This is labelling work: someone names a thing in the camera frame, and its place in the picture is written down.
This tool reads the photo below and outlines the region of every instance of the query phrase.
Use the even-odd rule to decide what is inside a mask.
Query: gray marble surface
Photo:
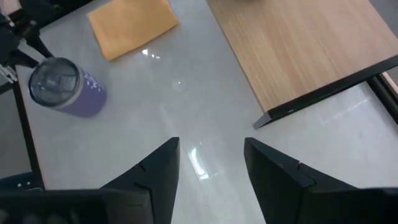
[[[100,114],[35,104],[30,71],[18,69],[46,188],[101,187],[172,136],[181,139],[173,223],[264,223],[244,164],[249,136],[357,187],[398,186],[398,127],[366,84],[255,131],[262,111],[204,0],[170,0],[180,24],[113,62],[86,17],[105,2],[42,31],[55,55],[106,85]]]

